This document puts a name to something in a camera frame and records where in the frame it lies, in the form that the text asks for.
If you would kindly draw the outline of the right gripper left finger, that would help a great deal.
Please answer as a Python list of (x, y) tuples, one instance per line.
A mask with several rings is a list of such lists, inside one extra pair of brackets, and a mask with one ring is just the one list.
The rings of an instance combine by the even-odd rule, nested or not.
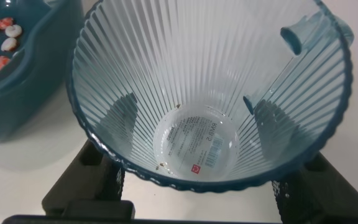
[(121, 199), (125, 170), (87, 140), (42, 200), (47, 215), (134, 215)]

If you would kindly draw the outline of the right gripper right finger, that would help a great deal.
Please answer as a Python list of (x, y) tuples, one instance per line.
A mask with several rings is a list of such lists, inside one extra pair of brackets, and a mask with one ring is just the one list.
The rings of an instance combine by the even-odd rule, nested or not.
[[(254, 109), (263, 149), (280, 155), (312, 142), (311, 134), (271, 101)], [(298, 170), (272, 181), (283, 223), (358, 223), (358, 191), (321, 154)]]

